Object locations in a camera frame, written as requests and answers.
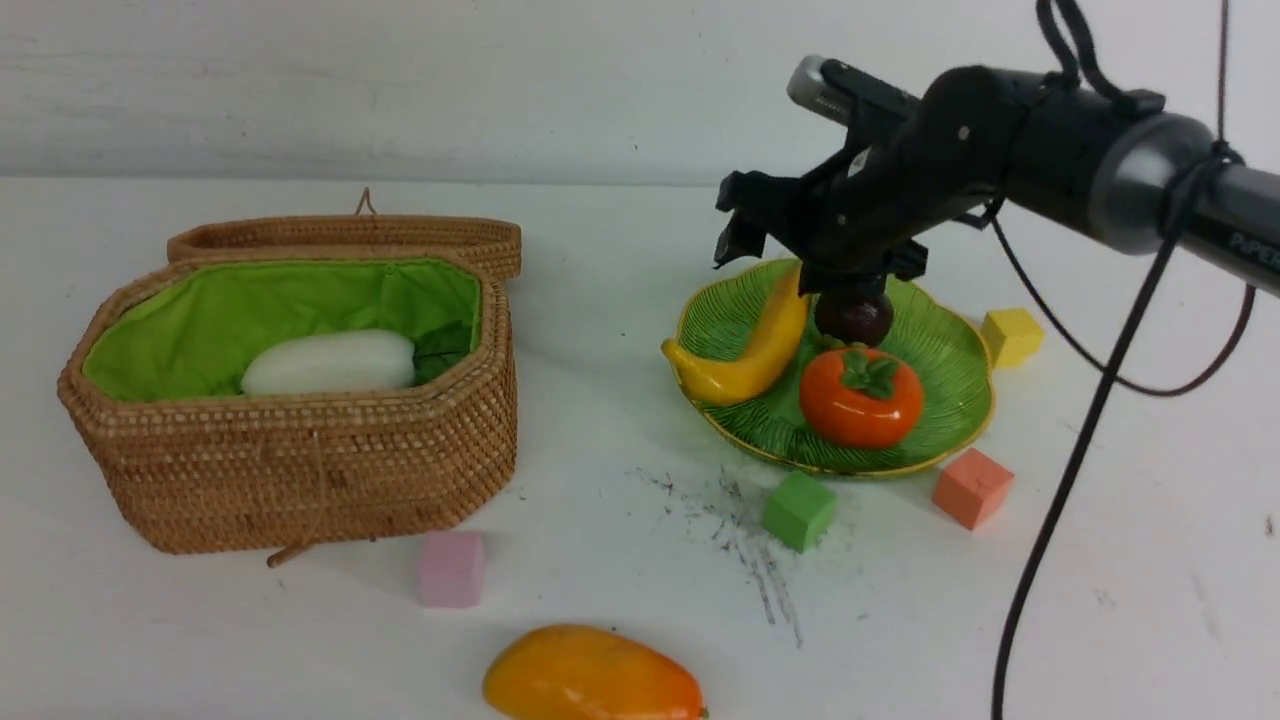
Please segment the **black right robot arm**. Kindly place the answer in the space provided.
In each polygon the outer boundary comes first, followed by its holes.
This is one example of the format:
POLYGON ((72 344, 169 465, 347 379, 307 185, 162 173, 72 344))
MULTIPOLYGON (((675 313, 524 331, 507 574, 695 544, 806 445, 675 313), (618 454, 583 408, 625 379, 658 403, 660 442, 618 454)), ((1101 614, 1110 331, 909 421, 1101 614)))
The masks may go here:
POLYGON ((842 126, 845 145, 799 177, 733 172, 717 265, 759 258, 772 237, 820 281, 868 275, 890 251, 947 222, 988 223, 1010 202, 1125 255, 1178 245, 1277 292, 1277 176, 1226 158, 1176 113, 1126 115, 1085 88, 983 65, 945 72, 923 97, 835 59, 803 59, 800 106, 842 126))

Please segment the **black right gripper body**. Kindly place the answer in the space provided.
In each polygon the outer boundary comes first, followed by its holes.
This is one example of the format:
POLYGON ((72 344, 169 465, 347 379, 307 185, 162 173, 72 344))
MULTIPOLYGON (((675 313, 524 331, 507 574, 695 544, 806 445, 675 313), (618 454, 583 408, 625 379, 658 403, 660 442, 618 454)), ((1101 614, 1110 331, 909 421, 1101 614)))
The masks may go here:
POLYGON ((1006 109, 925 97, 860 172, 790 201, 772 234, 803 261, 852 272, 998 193, 1006 109))

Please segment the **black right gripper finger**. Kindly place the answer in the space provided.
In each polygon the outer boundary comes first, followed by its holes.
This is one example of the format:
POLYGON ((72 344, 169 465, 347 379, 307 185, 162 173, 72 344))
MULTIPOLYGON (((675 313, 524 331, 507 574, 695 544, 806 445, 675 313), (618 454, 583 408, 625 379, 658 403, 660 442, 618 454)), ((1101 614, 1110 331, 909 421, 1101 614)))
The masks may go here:
POLYGON ((799 178, 760 170, 733 170, 719 183, 716 209, 730 214, 713 254, 717 269, 741 258, 763 258, 765 238, 787 245, 792 234, 791 210, 801 195, 799 178))
POLYGON ((836 270, 818 263, 803 261, 797 281, 800 296, 849 291, 860 296, 881 296, 887 279, 914 281, 925 274, 929 250, 909 240, 851 270, 836 270))

